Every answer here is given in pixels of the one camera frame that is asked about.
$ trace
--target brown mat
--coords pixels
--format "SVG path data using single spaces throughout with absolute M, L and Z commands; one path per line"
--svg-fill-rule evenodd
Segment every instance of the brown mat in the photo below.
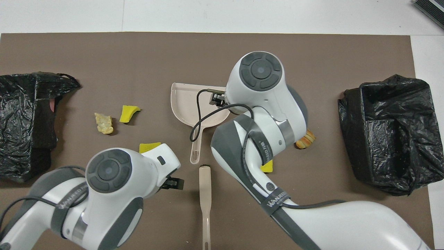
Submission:
M 189 163 L 190 127 L 171 111 L 171 84 L 225 86 L 234 64 L 254 50 L 269 51 L 281 59 L 287 83 L 306 102 L 309 128 L 317 136 L 306 150 L 289 148 L 277 155 L 270 178 L 302 205 L 334 198 L 384 204 L 433 247 L 427 188 L 416 190 L 410 197 L 392 197 L 357 181 L 347 159 L 337 114 L 337 99 L 345 89 L 381 81 L 395 73 L 415 76 L 408 36 L 3 34 L 0 74 L 67 73 L 83 86 L 58 107 L 55 130 L 59 141 L 52 152 L 52 169 L 86 166 L 94 154 L 110 147 L 137 151 L 139 143 L 167 143 L 182 163 L 174 177 L 185 179 L 185 189 L 161 190 L 146 200 L 138 227 L 121 249 L 195 250 L 201 248 L 202 240 L 198 166 Z M 138 105 L 142 111 L 124 125 L 118 122 L 122 105 Z M 94 112 L 114 118 L 116 132 L 112 136 L 97 132 Z M 209 148 L 213 132 L 214 128 L 204 132 L 200 159 L 212 169 L 213 249 L 299 249 L 217 165 Z M 32 182 L 18 185 L 0 181 L 0 210 L 25 195 Z M 34 249 L 80 248 L 47 231 Z

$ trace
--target sponge piece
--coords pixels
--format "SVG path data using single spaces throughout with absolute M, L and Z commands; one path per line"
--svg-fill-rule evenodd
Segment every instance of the sponge piece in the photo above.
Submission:
M 120 122 L 127 123 L 130 122 L 131 117 L 133 117 L 134 113 L 140 111 L 138 106 L 128 106 L 124 105 L 122 107 L 122 115 L 120 116 Z
M 264 173 L 271 173 L 273 172 L 273 160 L 267 162 L 265 165 L 261 166 L 261 170 Z
M 151 149 L 160 146 L 162 143 L 155 142 L 155 143 L 141 143 L 139 144 L 139 153 L 144 153 L 146 151 L 150 151 Z

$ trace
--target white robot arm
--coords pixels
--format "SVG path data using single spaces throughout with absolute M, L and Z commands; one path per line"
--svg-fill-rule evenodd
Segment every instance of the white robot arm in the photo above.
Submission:
M 276 56 L 268 52 L 243 56 L 230 74 L 224 98 L 228 104 L 246 104 L 251 110 L 230 108 L 243 114 L 215 130 L 211 141 L 215 159 L 300 247 L 429 250 L 400 216 L 383 205 L 298 206 L 260 170 L 303 137 L 307 126 L 304 102 L 285 83 L 284 68 Z
M 170 177 L 179 167 L 162 144 L 143 154 L 123 148 L 99 152 L 85 177 L 70 168 L 46 173 L 29 196 L 52 204 L 26 200 L 0 234 L 0 249 L 30 250 L 47 229 L 87 250 L 115 249 L 136 227 L 143 199 L 160 188 L 182 189 L 183 180 Z

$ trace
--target pink dustpan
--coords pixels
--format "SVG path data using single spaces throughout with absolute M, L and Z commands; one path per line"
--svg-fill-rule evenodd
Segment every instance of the pink dustpan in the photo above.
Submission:
M 177 82 L 173 83 L 171 86 L 171 109 L 173 110 L 173 113 L 177 117 L 177 119 L 187 124 L 188 126 L 194 127 L 194 125 L 199 121 L 196 95 L 202 89 L 215 89 L 225 91 L 225 87 L 194 85 Z M 211 93 L 208 92 L 203 92 L 199 95 L 201 117 L 204 117 L 207 114 L 217 110 L 217 106 L 209 104 L 210 98 Z M 225 109 L 215 113 L 213 116 L 202 122 L 199 136 L 197 140 L 191 145 L 190 162 L 192 164 L 199 163 L 203 130 L 205 128 L 213 127 L 222 123 L 229 114 L 230 112 Z

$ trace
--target circular cap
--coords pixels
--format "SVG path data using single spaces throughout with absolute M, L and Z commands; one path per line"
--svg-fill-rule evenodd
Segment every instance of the circular cap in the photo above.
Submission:
M 272 71 L 272 65 L 269 61 L 258 60 L 251 65 L 251 73 L 257 79 L 267 78 Z
M 269 191 L 273 191 L 273 190 L 274 190 L 274 185 L 273 185 L 273 183 L 268 182 L 268 183 L 267 183 L 267 189 L 268 189 Z
M 267 91 L 274 88 L 281 80 L 281 63 L 268 52 L 255 51 L 241 60 L 239 76 L 242 83 L 255 91 Z
M 109 181 L 114 179 L 119 173 L 119 165 L 113 160 L 104 160 L 99 164 L 97 174 L 100 179 Z

